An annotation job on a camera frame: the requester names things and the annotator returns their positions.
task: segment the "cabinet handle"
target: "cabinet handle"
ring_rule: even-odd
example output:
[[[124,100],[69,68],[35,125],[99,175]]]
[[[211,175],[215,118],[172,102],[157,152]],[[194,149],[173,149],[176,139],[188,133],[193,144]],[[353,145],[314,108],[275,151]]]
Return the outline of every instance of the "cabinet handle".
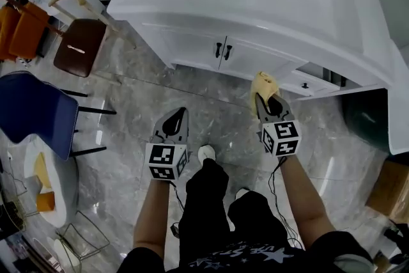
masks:
[[[220,56],[220,47],[222,47],[222,44],[220,42],[216,43],[217,49],[216,49],[216,58],[219,58]]]
[[[231,50],[232,48],[233,48],[232,46],[228,45],[228,51],[227,51],[226,55],[224,55],[224,60],[227,61],[227,60],[229,59],[230,50]]]

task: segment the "brown chair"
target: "brown chair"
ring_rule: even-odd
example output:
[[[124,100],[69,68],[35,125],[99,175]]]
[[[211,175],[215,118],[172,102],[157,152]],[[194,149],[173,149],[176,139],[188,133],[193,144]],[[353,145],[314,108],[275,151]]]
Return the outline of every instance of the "brown chair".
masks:
[[[71,13],[57,4],[59,0],[51,0],[49,6],[53,6],[61,13],[67,15],[73,22],[68,27],[63,35],[63,41],[58,48],[54,66],[60,70],[66,71],[80,77],[87,77],[92,71],[92,66],[95,58],[105,41],[109,29],[113,30],[124,40],[129,41],[136,47],[133,40],[128,39],[121,34],[106,17],[96,12],[93,7],[86,0],[78,0],[79,6],[83,6],[91,11],[99,20],[93,19],[77,19]],[[93,76],[108,80],[111,83],[119,84],[97,74]]]

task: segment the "black t-shirt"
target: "black t-shirt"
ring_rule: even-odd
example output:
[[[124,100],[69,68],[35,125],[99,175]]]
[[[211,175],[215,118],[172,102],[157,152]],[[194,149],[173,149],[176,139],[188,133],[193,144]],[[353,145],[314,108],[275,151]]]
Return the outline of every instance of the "black t-shirt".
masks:
[[[169,272],[374,272],[368,253],[347,232],[330,232],[307,251],[273,244],[237,242],[221,251],[179,266]],[[158,254],[135,248],[124,259],[118,273],[165,272]]]

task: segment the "black pants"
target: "black pants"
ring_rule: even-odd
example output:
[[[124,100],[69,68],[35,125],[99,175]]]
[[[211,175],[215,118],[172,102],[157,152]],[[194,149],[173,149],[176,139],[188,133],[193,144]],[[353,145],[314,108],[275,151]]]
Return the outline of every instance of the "black pants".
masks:
[[[223,207],[228,181],[221,166],[205,159],[203,168],[187,182],[185,211],[179,223],[180,265],[235,241],[273,240],[275,245],[288,246],[284,226],[274,217],[267,199],[254,191],[231,204],[228,216],[236,230],[230,232]]]

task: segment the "dark green trash bin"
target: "dark green trash bin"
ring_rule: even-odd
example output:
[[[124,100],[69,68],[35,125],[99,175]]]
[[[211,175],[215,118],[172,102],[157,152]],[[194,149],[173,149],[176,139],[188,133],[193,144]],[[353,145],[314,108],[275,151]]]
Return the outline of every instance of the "dark green trash bin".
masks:
[[[386,89],[342,96],[346,126],[369,144],[389,153]]]

